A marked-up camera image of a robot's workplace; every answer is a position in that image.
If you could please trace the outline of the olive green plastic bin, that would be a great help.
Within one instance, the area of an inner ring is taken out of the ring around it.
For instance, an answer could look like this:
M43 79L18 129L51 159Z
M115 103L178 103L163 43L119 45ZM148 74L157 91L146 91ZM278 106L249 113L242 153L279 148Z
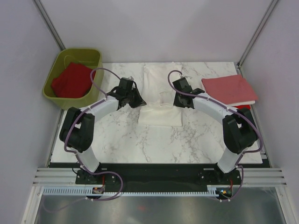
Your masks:
M97 49L69 48L57 56L46 82L43 96L67 110L71 107L84 107L98 100L104 76L102 53Z

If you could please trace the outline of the right aluminium frame post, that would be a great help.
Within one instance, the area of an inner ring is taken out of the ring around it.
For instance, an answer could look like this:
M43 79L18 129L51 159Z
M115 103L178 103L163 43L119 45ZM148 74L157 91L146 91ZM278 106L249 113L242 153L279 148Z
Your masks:
M249 43L247 44L241 58L238 62L234 62L235 68L240 70L241 66L245 62L248 54L250 53L251 49L253 48L255 42L257 41L258 37L260 36L261 32L263 31L263 28L265 27L267 21L271 17L272 12L276 8L277 4L280 2L280 0L271 0L264 15L262 16L257 28L255 29Z

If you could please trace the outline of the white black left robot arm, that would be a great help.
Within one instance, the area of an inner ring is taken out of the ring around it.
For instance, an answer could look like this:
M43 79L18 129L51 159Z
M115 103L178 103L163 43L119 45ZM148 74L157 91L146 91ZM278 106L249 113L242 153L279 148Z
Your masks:
M107 93L104 99L86 107L71 107L67 110L59 139L64 143L64 150L74 154L80 167L87 171L86 178L91 183L99 183L103 177L98 169L100 162L92 149L94 125L125 105L131 108L146 105L137 84L129 78L121 78L119 85Z

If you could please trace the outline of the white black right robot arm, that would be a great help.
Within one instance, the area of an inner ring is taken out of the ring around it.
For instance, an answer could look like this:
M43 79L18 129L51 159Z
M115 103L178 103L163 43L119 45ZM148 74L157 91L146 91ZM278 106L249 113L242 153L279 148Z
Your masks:
M230 172L236 168L247 148L259 137L250 110L230 107L202 89L192 89L184 77L172 82L171 87L176 91L173 103L176 107L201 111L222 124L226 148L217 162L219 169L214 171L214 178L218 183L226 183L231 178Z

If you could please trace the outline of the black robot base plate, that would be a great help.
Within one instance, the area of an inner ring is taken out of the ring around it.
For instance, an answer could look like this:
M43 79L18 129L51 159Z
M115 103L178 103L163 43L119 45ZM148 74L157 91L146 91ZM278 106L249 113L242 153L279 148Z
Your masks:
M236 186L239 170L223 174L215 164L102 163L91 175L80 169L76 184L103 184L108 191L201 191L209 185Z

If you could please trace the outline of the white printed t-shirt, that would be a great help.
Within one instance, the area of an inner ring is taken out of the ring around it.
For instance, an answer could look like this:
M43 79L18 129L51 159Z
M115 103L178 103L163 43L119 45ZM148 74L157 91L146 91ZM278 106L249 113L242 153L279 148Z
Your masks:
M182 126L182 109L173 105L176 92L168 83L172 70L182 70L178 63L158 63L143 68L142 98L138 124L149 126Z

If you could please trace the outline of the aluminium frame post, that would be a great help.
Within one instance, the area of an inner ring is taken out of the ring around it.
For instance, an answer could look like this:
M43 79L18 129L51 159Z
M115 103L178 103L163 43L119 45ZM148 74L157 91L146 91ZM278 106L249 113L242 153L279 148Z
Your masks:
M241 66L245 62L248 54L250 53L251 49L253 48L255 42L257 41L258 37L260 36L261 32L263 31L263 28L265 27L267 21L271 17L272 12L276 8L277 4L280 2L280 0L271 0L264 15L262 16L257 28L255 29L249 43L247 44L241 58L238 62L234 62L235 68L240 70Z
M37 8L38 13L40 14L40 16L42 17L44 23L46 24L48 30L50 31L52 37L54 38L54 41L56 42L57 46L59 47L59 49L65 50L66 47L63 44L62 39L60 38L50 16L48 15L45 6L43 5L41 0L32 0L35 7Z

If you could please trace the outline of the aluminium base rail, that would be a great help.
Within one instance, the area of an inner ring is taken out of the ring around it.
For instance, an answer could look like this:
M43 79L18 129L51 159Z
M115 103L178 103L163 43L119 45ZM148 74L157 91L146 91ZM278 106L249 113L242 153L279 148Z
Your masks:
M33 179L21 224L34 224L44 187L75 185L76 175L71 168L38 168Z

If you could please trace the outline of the left aluminium frame post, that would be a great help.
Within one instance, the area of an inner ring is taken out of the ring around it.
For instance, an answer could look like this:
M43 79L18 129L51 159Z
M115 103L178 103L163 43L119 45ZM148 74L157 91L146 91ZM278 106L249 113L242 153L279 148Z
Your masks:
M66 47L63 44L62 39L60 38L50 16L48 15L45 6L43 5L41 0L32 0L35 7L37 8L38 13L40 14L40 16L42 17L44 23L46 24L48 30L50 31L52 37L54 38L54 41L56 42L57 46L59 47L59 49L65 50Z

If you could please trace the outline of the red folded t-shirt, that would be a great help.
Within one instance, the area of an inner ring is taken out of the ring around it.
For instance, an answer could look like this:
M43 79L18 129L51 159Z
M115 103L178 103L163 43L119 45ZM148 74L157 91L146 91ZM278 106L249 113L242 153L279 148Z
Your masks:
M246 108L246 109L251 109L250 105L238 105L238 106L235 106L235 108L237 108L238 110L241 110L243 108Z

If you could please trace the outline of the pink folded t-shirt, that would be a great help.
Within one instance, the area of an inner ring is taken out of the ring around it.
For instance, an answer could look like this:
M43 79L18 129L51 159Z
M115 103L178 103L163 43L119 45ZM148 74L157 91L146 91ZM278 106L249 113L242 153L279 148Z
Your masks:
M203 78L201 81L207 94L227 105L258 100L258 96L251 85L240 74Z

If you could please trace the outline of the dark red t-shirt in bin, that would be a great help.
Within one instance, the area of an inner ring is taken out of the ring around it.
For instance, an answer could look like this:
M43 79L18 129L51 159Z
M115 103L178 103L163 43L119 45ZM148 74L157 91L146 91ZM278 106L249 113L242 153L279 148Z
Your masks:
M67 68L51 83L51 88L59 98L81 98L92 86L92 69L80 63L71 62Z

